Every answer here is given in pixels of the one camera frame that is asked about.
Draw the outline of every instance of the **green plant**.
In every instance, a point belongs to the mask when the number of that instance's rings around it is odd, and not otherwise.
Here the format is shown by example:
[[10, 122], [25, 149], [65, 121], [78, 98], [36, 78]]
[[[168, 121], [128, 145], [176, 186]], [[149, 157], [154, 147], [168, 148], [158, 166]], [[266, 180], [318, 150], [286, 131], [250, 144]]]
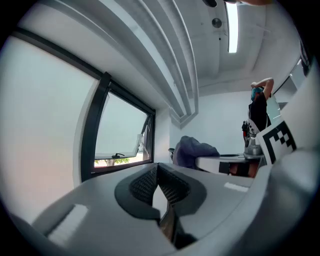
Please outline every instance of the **green plant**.
[[117, 159], [114, 161], [114, 163], [117, 163], [117, 164], [122, 164], [122, 163], [129, 163], [129, 158], [120, 158], [120, 159]]

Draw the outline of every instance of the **black mesh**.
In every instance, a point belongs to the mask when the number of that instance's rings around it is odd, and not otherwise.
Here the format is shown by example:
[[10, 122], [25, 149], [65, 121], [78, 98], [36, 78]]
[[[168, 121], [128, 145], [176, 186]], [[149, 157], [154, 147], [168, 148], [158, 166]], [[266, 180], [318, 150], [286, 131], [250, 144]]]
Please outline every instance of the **black mesh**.
[[133, 180], [129, 185], [129, 189], [136, 199], [152, 206], [157, 186], [157, 169], [154, 168]]
[[188, 183], [159, 166], [158, 184], [172, 206], [183, 200], [191, 191]]

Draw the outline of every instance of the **person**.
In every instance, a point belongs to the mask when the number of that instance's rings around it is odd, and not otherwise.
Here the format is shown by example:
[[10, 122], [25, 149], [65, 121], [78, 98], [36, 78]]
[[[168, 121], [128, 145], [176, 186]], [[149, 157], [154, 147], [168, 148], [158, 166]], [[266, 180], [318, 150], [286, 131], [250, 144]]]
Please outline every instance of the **person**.
[[252, 103], [248, 106], [249, 132], [257, 134], [271, 125], [267, 114], [267, 100], [271, 96], [271, 91], [274, 87], [274, 80], [266, 78], [260, 82], [251, 84], [251, 100]]

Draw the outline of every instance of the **raised arm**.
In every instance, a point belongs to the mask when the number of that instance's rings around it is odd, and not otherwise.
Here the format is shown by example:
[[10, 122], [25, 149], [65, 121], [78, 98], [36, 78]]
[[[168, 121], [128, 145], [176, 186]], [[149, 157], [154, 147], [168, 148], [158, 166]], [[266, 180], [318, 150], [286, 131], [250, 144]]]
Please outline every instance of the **raised arm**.
[[251, 84], [251, 87], [252, 88], [264, 87], [263, 93], [264, 93], [265, 99], [267, 100], [269, 99], [272, 89], [274, 88], [274, 83], [275, 83], [274, 79], [270, 77], [270, 78], [263, 79], [258, 83], [253, 82]]

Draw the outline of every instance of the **ceiling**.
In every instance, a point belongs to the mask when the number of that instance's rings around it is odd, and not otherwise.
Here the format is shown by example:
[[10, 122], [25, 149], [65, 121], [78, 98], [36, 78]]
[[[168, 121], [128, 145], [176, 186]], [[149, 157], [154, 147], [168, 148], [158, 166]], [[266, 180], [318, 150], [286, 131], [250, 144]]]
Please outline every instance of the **ceiling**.
[[[19, 26], [109, 72], [149, 106], [169, 106], [179, 117], [191, 113], [183, 95], [185, 87], [186, 97], [194, 96], [181, 43], [185, 36], [176, 33], [161, 1], [46, 2], [36, 4]], [[216, 8], [202, 0], [175, 3], [190, 37], [199, 96], [249, 91], [252, 82], [267, 77], [274, 78], [276, 90], [298, 61], [299, 36], [276, 4], [238, 5], [238, 48], [236, 53], [228, 53], [227, 13], [222, 0], [217, 0]], [[114, 5], [121, 6], [121, 12], [114, 11]], [[120, 17], [123, 11], [127, 16]], [[221, 19], [220, 28], [212, 26], [214, 18]]]

